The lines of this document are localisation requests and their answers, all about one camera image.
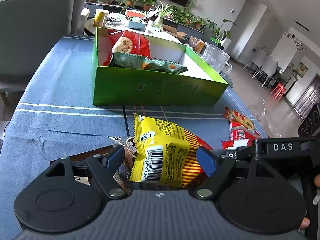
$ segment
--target blue tablecloth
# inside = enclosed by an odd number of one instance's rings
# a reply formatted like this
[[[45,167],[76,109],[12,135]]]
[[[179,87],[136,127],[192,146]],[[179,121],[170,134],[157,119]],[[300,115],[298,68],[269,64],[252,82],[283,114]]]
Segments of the blue tablecloth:
[[[107,136],[133,135],[134,108],[138,114],[178,123],[215,149],[229,139],[225,106],[249,116],[266,137],[230,88],[214,107],[93,106],[92,46],[93,38],[88,36],[62,37],[39,66],[13,114],[0,154],[1,240],[13,239],[21,231],[13,201],[49,161],[110,145]]]

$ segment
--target red plastic stool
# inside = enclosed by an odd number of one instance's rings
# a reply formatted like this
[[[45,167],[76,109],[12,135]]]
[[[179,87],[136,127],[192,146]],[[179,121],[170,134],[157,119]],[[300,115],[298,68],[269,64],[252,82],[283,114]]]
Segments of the red plastic stool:
[[[285,93],[285,88],[283,87],[283,85],[281,85],[281,84],[278,84],[277,86],[276,86],[276,88],[275,89],[273,89],[273,91],[271,92],[271,94],[274,92],[274,91],[276,91],[276,93],[275,93],[275,95],[274,95],[274,99],[276,99],[277,97],[279,97],[279,99],[278,99],[278,101],[281,99],[281,97],[284,95],[284,93]]]

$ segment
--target green cardboard box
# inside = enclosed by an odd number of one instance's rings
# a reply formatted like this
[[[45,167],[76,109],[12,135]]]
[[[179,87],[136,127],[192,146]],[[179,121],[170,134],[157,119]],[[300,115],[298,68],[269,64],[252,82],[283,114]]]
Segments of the green cardboard box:
[[[181,74],[102,66],[110,55],[108,29],[97,28],[92,52],[94,105],[214,106],[228,83],[187,46],[143,35],[153,59],[185,65]]]

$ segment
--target black speaker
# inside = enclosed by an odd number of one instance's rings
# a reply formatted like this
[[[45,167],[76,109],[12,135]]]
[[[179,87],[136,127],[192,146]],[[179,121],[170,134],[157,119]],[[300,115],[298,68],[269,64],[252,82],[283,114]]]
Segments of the black speaker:
[[[298,129],[299,137],[320,138],[320,103],[316,103]]]

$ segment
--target wall picture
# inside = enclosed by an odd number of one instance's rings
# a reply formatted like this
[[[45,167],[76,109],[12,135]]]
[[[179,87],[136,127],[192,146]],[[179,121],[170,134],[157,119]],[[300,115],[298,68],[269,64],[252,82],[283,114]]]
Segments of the wall picture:
[[[298,65],[296,70],[297,70],[297,74],[299,74],[299,76],[303,77],[306,74],[306,72],[308,71],[308,68],[302,62],[300,62],[300,64]]]

